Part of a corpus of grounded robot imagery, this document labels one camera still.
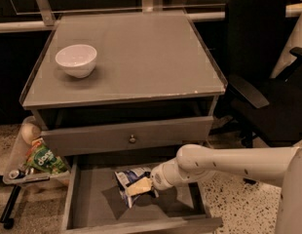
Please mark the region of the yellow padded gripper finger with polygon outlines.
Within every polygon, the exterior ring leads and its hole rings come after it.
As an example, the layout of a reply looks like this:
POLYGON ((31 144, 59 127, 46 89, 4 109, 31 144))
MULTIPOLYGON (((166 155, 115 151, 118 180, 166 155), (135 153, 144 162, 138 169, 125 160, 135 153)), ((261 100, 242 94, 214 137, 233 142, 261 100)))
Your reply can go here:
POLYGON ((128 196, 135 196, 138 194, 146 193, 152 188, 152 180, 148 177, 144 177, 137 182, 133 183, 126 189, 128 196))

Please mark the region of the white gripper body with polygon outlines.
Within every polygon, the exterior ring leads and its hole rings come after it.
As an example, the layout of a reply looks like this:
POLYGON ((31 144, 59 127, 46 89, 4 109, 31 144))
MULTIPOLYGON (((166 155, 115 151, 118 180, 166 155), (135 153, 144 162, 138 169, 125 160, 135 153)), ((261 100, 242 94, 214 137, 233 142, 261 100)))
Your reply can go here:
POLYGON ((167 190, 182 183, 176 159, 170 159, 152 169, 150 178, 157 190, 167 190))

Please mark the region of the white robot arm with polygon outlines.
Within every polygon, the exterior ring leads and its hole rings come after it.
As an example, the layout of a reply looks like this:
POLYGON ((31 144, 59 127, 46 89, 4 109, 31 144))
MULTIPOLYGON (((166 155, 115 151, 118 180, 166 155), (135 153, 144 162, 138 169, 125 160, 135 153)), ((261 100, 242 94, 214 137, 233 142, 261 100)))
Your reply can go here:
POLYGON ((147 192, 197 182, 212 172, 224 172, 279 186, 281 198, 276 234, 302 234, 302 139, 290 147, 211 149, 181 146, 176 156, 135 178, 125 189, 131 203, 147 192))

